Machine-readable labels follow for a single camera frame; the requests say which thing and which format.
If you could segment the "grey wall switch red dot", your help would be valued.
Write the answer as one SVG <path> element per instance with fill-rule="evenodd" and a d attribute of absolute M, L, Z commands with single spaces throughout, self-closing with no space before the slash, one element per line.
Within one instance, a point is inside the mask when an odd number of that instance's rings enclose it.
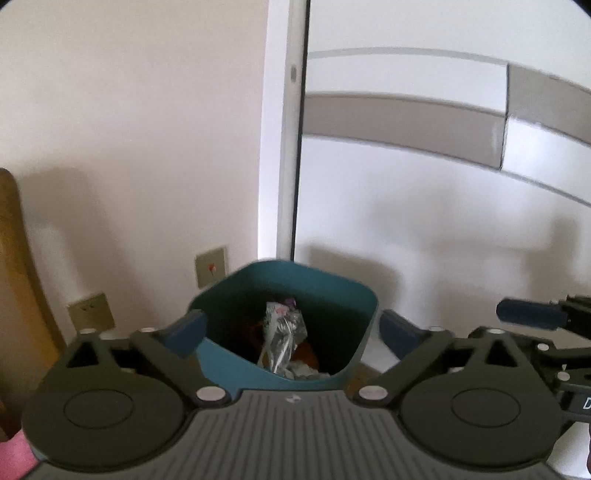
<path fill-rule="evenodd" d="M 197 254 L 194 259 L 197 287 L 204 289 L 221 281 L 228 274 L 226 267 L 226 248 L 224 246 Z"/>

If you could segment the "red plastic bag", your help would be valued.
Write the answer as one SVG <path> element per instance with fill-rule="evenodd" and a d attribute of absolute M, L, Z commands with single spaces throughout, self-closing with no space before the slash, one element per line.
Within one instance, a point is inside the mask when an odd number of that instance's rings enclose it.
<path fill-rule="evenodd" d="M 297 345 L 297 349 L 291 355 L 291 361 L 304 363 L 315 370 L 320 368 L 318 367 L 318 357 L 315 355 L 314 349 L 308 341 L 301 342 L 301 344 Z"/>

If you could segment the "wooden chair frame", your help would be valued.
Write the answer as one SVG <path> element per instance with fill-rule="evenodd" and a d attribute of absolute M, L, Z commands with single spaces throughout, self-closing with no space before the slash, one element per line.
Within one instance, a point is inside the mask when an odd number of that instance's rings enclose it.
<path fill-rule="evenodd" d="M 24 404 L 66 345 L 29 247 L 14 176 L 1 170 L 1 431 L 20 429 Z"/>

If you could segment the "pink cloth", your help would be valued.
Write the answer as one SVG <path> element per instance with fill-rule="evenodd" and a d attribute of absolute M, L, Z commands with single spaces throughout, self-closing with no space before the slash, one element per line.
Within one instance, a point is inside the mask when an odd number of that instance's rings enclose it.
<path fill-rule="evenodd" d="M 0 480 L 24 478 L 37 465 L 22 430 L 0 445 Z"/>

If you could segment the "dark teal trash bin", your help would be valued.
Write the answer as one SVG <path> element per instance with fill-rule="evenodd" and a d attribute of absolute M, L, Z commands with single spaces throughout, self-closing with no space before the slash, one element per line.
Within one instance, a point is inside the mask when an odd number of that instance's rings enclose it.
<path fill-rule="evenodd" d="M 315 380 L 287 379 L 259 367 L 263 319 L 272 302 L 294 301 L 303 315 Z M 195 350 L 202 373 L 231 396 L 243 390 L 342 390 L 353 378 L 378 310 L 359 282 L 290 261 L 253 262 L 195 297 L 207 317 Z"/>

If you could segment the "grey wall power socket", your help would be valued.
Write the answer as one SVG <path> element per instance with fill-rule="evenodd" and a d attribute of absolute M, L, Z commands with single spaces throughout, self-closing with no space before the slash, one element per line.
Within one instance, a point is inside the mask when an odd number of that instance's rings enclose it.
<path fill-rule="evenodd" d="M 115 327 L 114 318 L 104 293 L 70 303 L 67 312 L 77 332 L 94 329 L 105 332 Z"/>

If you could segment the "clear plastic wrapper trash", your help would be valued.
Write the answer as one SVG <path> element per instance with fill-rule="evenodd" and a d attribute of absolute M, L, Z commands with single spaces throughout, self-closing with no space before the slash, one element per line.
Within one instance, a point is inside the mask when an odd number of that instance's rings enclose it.
<path fill-rule="evenodd" d="M 294 298 L 283 302 L 267 302 L 263 319 L 263 349 L 257 365 L 274 375 L 284 376 L 297 345 L 308 337 L 303 314 Z"/>

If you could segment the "crumpled paper trash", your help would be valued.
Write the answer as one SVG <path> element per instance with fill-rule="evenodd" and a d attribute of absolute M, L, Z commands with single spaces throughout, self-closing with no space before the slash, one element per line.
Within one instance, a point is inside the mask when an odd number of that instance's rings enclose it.
<path fill-rule="evenodd" d="M 286 370 L 284 370 L 284 376 L 290 380 L 322 380 L 331 377 L 327 373 L 318 371 L 318 369 L 312 368 L 307 363 L 301 360 L 290 361 L 287 364 Z"/>

